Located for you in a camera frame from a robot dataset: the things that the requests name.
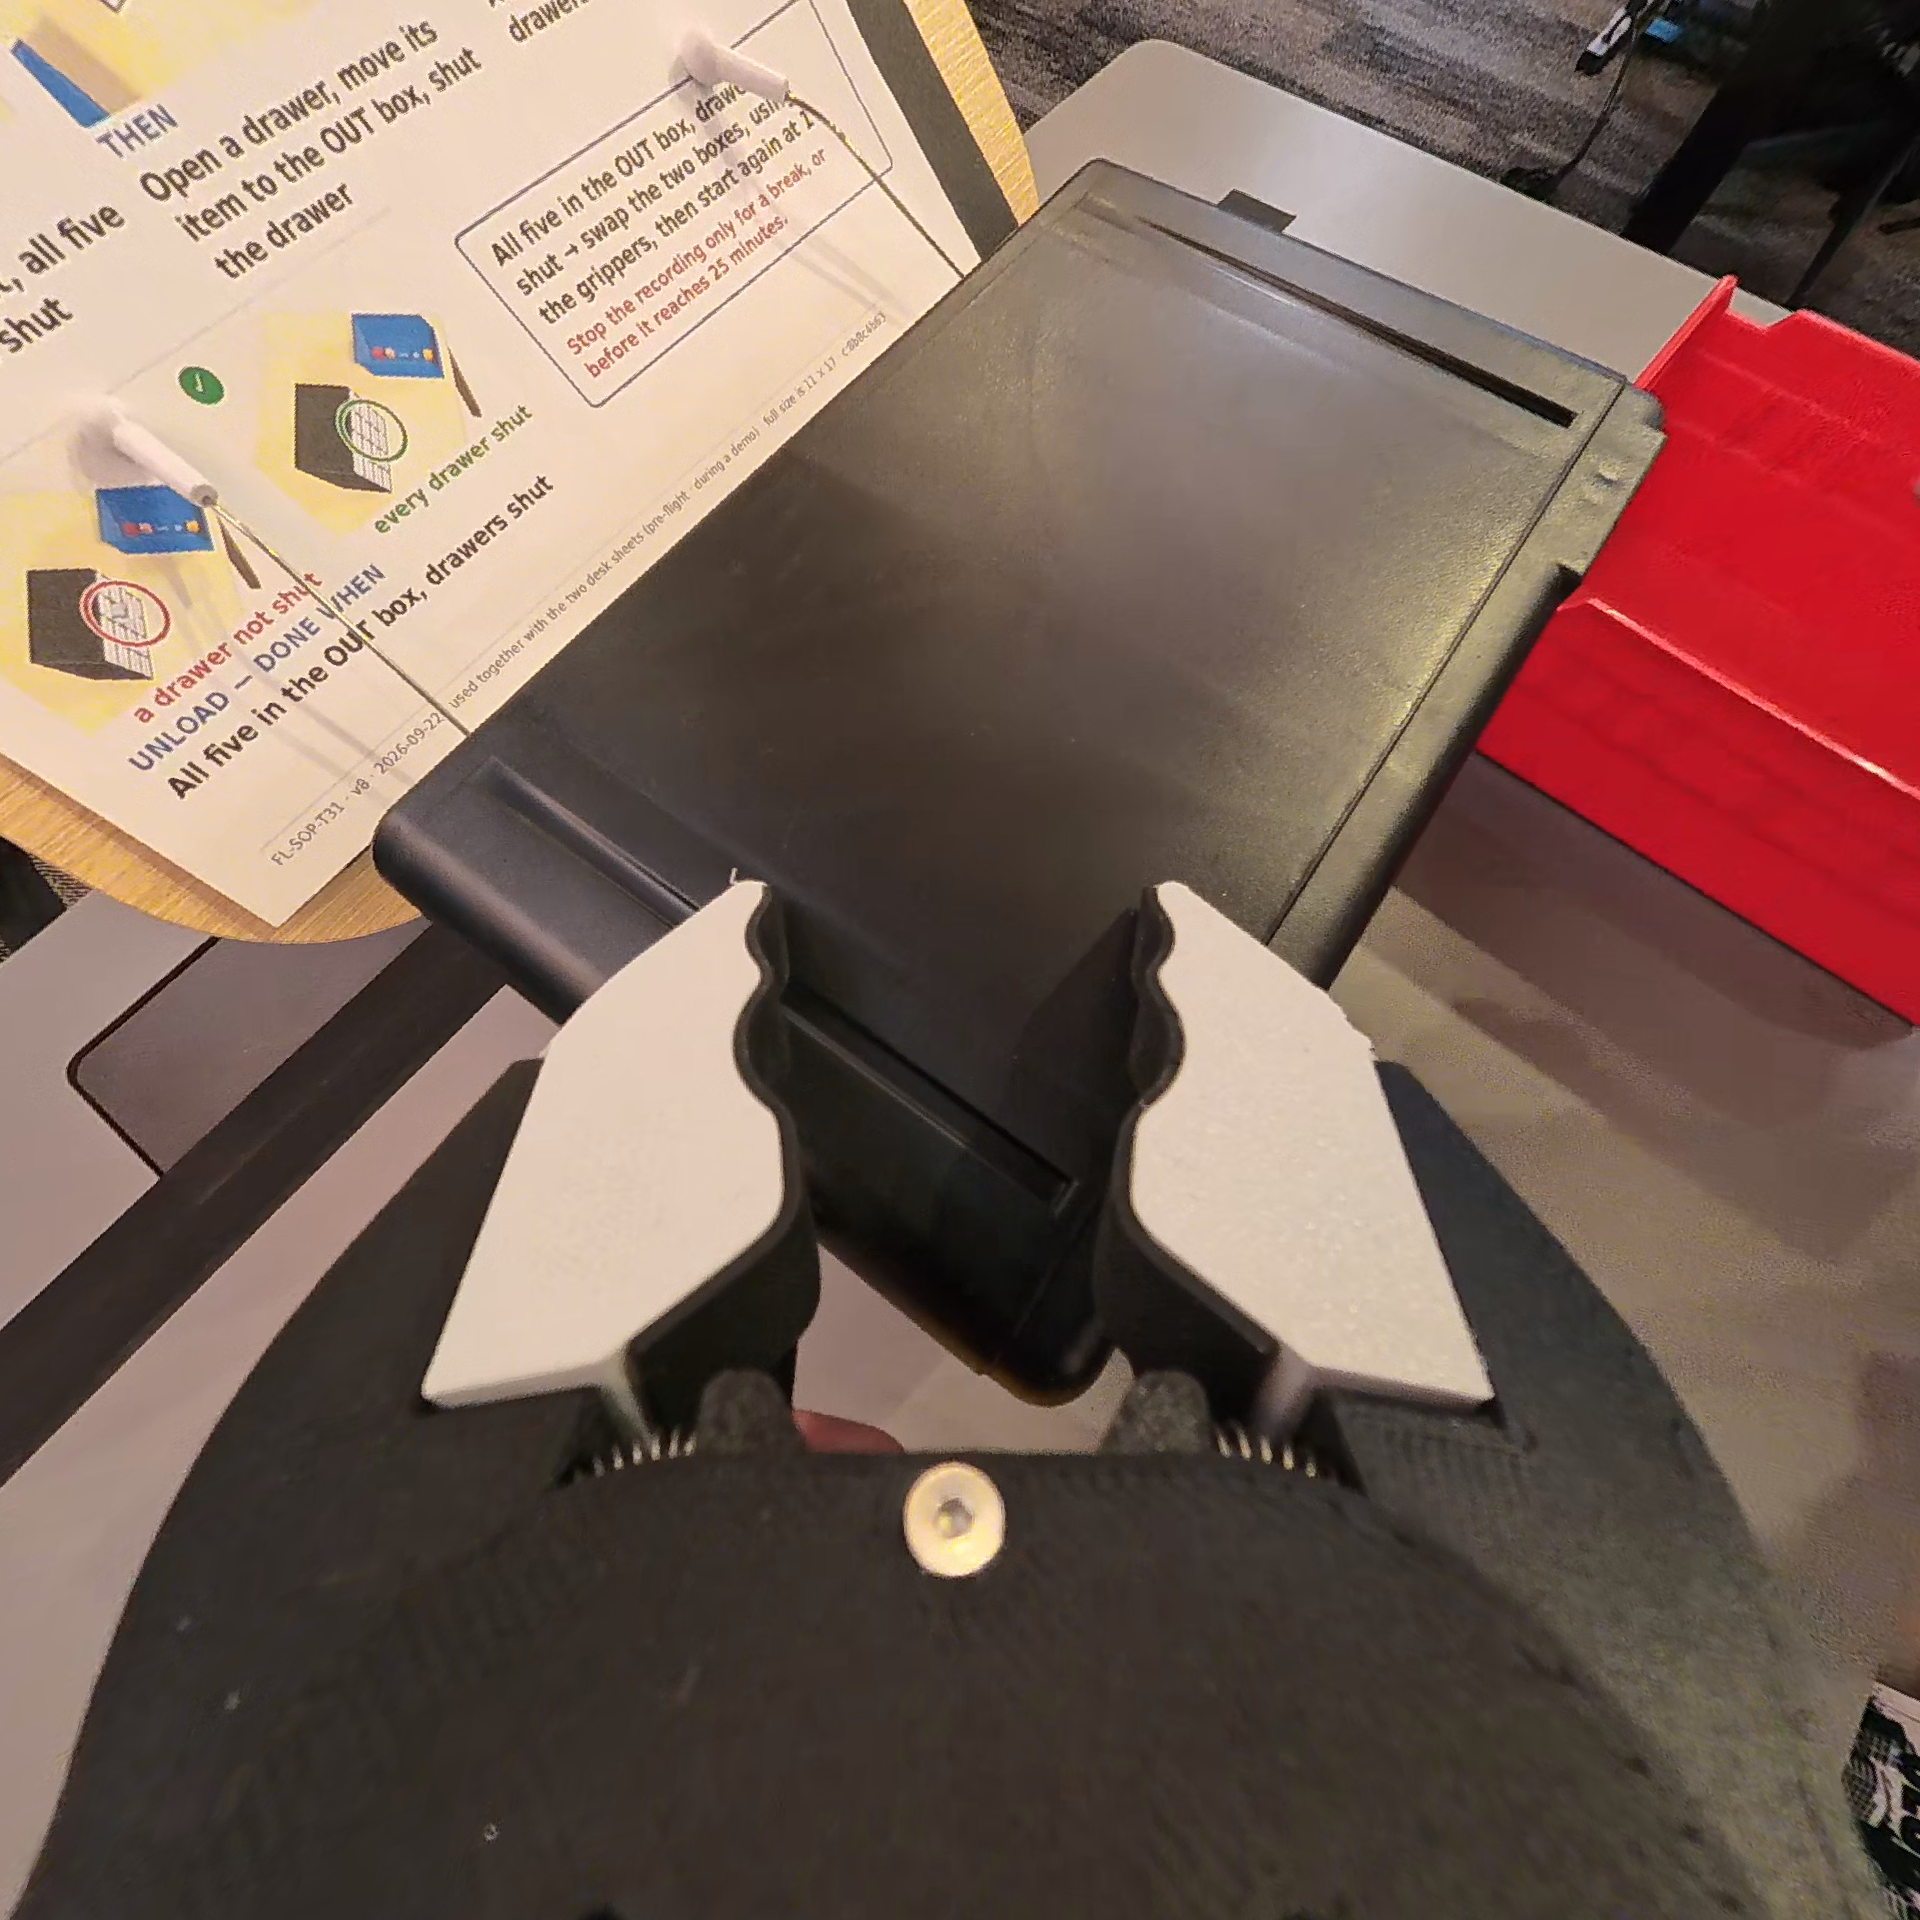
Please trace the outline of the printed instruction sheet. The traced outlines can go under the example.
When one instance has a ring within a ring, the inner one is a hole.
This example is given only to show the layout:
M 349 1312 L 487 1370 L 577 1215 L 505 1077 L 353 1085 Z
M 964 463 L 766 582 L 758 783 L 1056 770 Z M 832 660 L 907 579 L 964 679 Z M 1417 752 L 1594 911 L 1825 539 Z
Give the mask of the printed instruction sheet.
M 984 261 L 852 8 L 4 6 L 4 759 L 269 924 L 370 852 Z

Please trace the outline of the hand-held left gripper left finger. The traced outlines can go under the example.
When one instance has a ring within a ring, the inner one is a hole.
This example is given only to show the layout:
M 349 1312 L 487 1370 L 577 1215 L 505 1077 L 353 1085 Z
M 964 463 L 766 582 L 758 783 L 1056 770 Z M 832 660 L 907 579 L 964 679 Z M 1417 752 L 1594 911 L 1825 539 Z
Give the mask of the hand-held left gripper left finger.
M 781 908 L 726 886 L 549 1044 L 420 1395 L 591 1392 L 624 1443 L 800 1443 L 789 1365 L 819 1304 L 781 1098 Z

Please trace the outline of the black stand legs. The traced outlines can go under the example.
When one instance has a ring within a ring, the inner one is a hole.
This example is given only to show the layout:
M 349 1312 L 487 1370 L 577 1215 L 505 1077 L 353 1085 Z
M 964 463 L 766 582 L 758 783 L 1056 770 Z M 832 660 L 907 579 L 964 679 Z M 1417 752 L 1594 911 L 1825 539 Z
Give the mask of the black stand legs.
M 1915 2 L 1759 6 L 1752 37 L 1692 129 L 1632 206 L 1622 239 L 1671 254 L 1746 157 L 1829 150 L 1838 201 L 1787 309 L 1805 309 L 1845 244 L 1915 185 Z

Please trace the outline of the red plastic bin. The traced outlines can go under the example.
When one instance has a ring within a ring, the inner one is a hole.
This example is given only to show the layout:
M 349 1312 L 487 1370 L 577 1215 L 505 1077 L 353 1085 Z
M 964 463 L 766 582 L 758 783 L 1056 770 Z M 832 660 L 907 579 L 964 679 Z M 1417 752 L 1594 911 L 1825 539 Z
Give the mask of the red plastic bin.
M 1917 1021 L 1917 365 L 1726 277 L 1669 442 L 1479 752 Z

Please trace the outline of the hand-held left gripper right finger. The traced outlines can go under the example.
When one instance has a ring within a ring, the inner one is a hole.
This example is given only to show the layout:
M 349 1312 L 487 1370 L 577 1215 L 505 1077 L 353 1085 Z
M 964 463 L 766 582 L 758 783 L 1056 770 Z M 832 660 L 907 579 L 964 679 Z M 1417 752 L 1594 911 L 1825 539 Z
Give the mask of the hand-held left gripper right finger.
M 1140 901 L 1136 1103 L 1098 1220 L 1116 1436 L 1297 1438 L 1325 1395 L 1479 1416 L 1495 1380 L 1337 1003 L 1187 884 Z

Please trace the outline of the black drawer cabinet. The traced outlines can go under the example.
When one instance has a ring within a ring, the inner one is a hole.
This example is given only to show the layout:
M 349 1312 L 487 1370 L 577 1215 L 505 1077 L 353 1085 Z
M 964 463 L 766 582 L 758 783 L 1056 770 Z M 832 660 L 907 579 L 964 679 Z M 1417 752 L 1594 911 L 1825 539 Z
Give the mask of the black drawer cabinet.
M 764 881 L 829 1247 L 1072 1399 L 1143 892 L 1329 989 L 1663 442 L 1630 376 L 1089 165 L 371 857 L 556 1021 Z

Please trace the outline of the white peg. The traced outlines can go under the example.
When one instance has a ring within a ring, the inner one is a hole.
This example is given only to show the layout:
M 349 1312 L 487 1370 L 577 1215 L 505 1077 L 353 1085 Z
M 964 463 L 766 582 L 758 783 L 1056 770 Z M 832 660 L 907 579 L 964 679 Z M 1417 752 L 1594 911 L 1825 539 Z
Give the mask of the white peg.
M 710 94 L 732 86 L 772 106 L 785 106 L 792 99 L 789 81 L 778 68 L 750 59 L 703 26 L 690 26 L 682 35 L 679 61 L 684 73 Z
M 194 461 L 127 415 L 125 408 L 116 404 L 96 407 L 85 419 L 85 434 L 110 447 L 116 457 L 136 467 L 150 485 L 172 489 L 209 511 L 221 503 L 216 483 Z

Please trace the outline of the dark grey desk mat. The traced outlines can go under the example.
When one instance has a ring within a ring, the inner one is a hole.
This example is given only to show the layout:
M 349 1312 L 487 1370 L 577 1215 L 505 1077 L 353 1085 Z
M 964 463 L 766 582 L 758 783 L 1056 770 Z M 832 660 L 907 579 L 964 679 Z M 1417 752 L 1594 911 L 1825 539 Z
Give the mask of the dark grey desk mat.
M 553 1030 L 492 958 L 423 919 L 341 944 L 216 939 L 108 1005 L 46 1070 L 40 1115 L 146 1173 L 260 1098 L 269 1120 L 355 1132 L 474 1021 L 505 1024 L 509 1060 Z

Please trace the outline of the wooden board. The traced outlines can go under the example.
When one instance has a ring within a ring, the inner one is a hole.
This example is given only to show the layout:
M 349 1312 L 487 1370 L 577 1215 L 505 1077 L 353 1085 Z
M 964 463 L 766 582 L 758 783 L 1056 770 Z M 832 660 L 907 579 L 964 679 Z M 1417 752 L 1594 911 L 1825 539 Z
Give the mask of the wooden board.
M 933 169 L 978 254 L 990 258 L 1039 209 L 1016 110 L 970 6 L 873 2 L 852 15 L 907 119 L 933 138 Z M 75 884 L 199 937 L 245 944 L 341 944 L 415 924 L 360 852 L 283 924 L 269 924 L 187 875 L 167 857 L 3 759 L 3 835 Z

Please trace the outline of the silver and blue stand foot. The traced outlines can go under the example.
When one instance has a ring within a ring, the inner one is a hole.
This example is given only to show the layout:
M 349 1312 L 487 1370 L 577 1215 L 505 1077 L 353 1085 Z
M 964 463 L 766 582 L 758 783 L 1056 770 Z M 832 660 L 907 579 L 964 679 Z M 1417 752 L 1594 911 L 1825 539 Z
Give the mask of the silver and blue stand foot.
M 1648 46 L 1672 46 L 1685 31 L 1692 2 L 1622 2 L 1576 57 L 1577 77 L 1600 77 L 1615 61 Z

